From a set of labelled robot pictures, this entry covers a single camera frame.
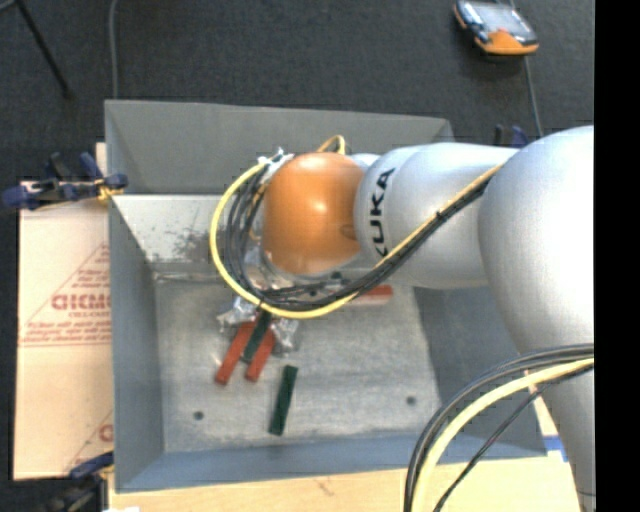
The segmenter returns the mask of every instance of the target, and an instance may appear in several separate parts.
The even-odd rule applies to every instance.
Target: clamp
[[[113,451],[73,468],[67,489],[35,508],[34,512],[102,512],[108,508],[108,482],[103,472],[114,464]]]
[[[124,191],[129,184],[125,174],[104,176],[94,158],[87,152],[80,155],[83,173],[78,180],[65,181],[71,173],[59,153],[53,153],[45,165],[45,178],[28,185],[18,185],[2,193],[2,202],[9,208],[36,210],[81,199],[97,198],[106,202],[109,197]]]

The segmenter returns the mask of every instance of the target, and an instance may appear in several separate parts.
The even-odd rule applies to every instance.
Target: black cable
[[[436,504],[435,508],[433,509],[433,512],[440,512],[442,510],[442,507],[444,507],[445,502],[449,499],[449,497],[451,496],[451,494],[453,493],[453,491],[456,489],[456,487],[458,487],[458,485],[460,484],[460,482],[462,482],[462,480],[465,479],[465,477],[471,472],[471,470],[478,464],[478,462],[480,461],[480,459],[482,458],[482,456],[487,452],[487,450],[489,448],[491,448],[491,446],[494,445],[494,443],[498,440],[498,438],[507,430],[507,428],[509,428],[513,422],[522,414],[522,412],[536,399],[538,398],[540,395],[542,395],[542,393],[544,391],[546,391],[547,388],[558,384],[560,382],[564,382],[566,380],[572,379],[574,377],[577,377],[579,375],[582,375],[583,373],[586,373],[587,371],[592,371],[593,367],[588,367],[587,369],[581,368],[579,370],[576,370],[575,372],[572,372],[570,374],[567,375],[563,375],[562,377],[559,377],[558,379],[554,379],[548,382],[543,383],[542,385],[540,385],[533,393],[530,393],[529,396],[527,396],[527,398],[525,400],[522,401],[522,403],[520,403],[520,405],[518,405],[518,407],[516,407],[514,409],[514,411],[509,415],[509,417],[507,417],[497,428],[496,430],[491,434],[491,436],[484,442],[484,444],[480,447],[480,449],[473,455],[473,457],[471,457],[471,459],[469,460],[469,462],[467,463],[467,465],[465,466],[464,470],[462,470],[462,472],[460,473],[460,475],[458,475],[458,477],[453,481],[453,483],[447,488],[447,490],[442,494],[442,496],[440,497],[440,499],[438,500],[438,503]]]
[[[508,0],[508,2],[514,11],[518,10],[513,0]],[[542,138],[544,137],[544,130],[542,129],[542,123],[540,122],[540,113],[538,112],[538,102],[536,101],[536,93],[533,87],[533,80],[531,79],[531,66],[529,65],[529,58],[526,55],[523,57],[523,62],[524,62],[525,81],[527,83],[527,91],[529,93],[529,103],[531,103],[531,112],[533,114],[533,123],[536,127],[538,137]]]
[[[495,384],[497,381],[521,374],[526,370],[538,369],[550,365],[573,362],[594,354],[592,344],[570,345],[554,349],[543,349],[507,360],[481,374],[471,383],[456,393],[447,403],[443,404],[431,417],[429,423],[420,434],[409,462],[405,482],[404,511],[411,511],[413,493],[429,446],[436,439],[440,429],[447,422],[448,417],[457,412],[460,404],[471,400],[470,396],[480,389]]]
[[[118,78],[118,43],[116,41],[116,7],[118,0],[111,0],[109,6],[109,19],[108,19],[108,31],[109,31],[109,50],[111,54],[111,86],[113,88],[113,97],[117,99],[119,91],[119,78]]]
[[[439,211],[433,221],[424,226],[414,239],[379,267],[346,283],[337,291],[328,292],[312,299],[302,299],[301,295],[320,292],[322,284],[295,285],[284,290],[260,290],[253,285],[244,268],[244,249],[263,198],[264,189],[260,185],[260,181],[266,172],[267,168],[257,173],[249,185],[241,189],[232,205],[225,233],[225,267],[238,284],[251,290],[262,302],[290,311],[312,311],[352,294],[361,295],[372,290],[400,268],[447,220],[480,197],[489,183],[489,180],[486,180],[478,184],[466,195]]]

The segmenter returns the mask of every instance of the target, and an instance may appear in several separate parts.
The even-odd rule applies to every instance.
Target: cable bundle
[[[467,467],[440,497],[434,512],[440,511],[455,487],[475,466],[480,457],[496,441],[498,436],[515,418],[537,398],[547,387],[566,379],[590,371],[595,366],[594,346],[592,344],[572,345],[557,349],[541,350],[525,354],[505,362],[482,374],[459,391],[448,403],[444,404],[431,418],[418,438],[414,449],[405,484],[404,512],[424,510],[426,506],[426,482],[436,463],[444,453],[453,437],[477,414],[518,391],[530,386],[542,384],[498,427],[480,450],[472,457]],[[509,378],[507,383],[484,392],[470,405],[471,398],[482,388],[495,385]]]
[[[325,142],[325,150],[332,139]],[[282,154],[263,160],[246,171],[223,194],[214,212],[210,229],[210,246],[214,264],[227,284],[242,298],[270,313],[287,318],[313,318],[337,310],[359,295],[375,288],[409,259],[415,251],[455,213],[480,197],[500,166],[489,169],[461,190],[444,206],[427,218],[408,237],[360,278],[341,280],[338,289],[327,286],[333,281],[304,283],[286,288],[257,287],[244,265],[253,224],[270,179],[271,166]],[[217,233],[223,211],[235,196],[224,228],[224,258],[221,257]]]

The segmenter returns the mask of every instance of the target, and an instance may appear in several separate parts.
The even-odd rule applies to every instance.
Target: cardboard sheet
[[[107,207],[22,211],[15,480],[65,476],[113,448]]]

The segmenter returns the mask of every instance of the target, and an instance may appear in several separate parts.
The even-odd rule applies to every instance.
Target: blue clamp
[[[45,178],[28,186],[18,185],[2,193],[2,202],[9,208],[36,210],[70,201],[80,201],[97,197],[105,200],[115,193],[121,193],[129,184],[125,174],[104,176],[94,158],[87,152],[80,155],[83,173],[73,181],[64,181],[69,170],[59,153],[49,157],[45,165]]]
[[[73,468],[69,472],[69,478],[71,478],[72,480],[81,480],[90,475],[96,474],[109,466],[113,466],[113,464],[113,451],[106,452],[98,455],[97,457],[89,459]]]
[[[511,135],[511,141],[505,142],[507,134]],[[493,145],[494,146],[508,146],[512,148],[523,148],[529,144],[529,138],[522,128],[517,125],[513,125],[506,129],[501,125],[496,125]]]

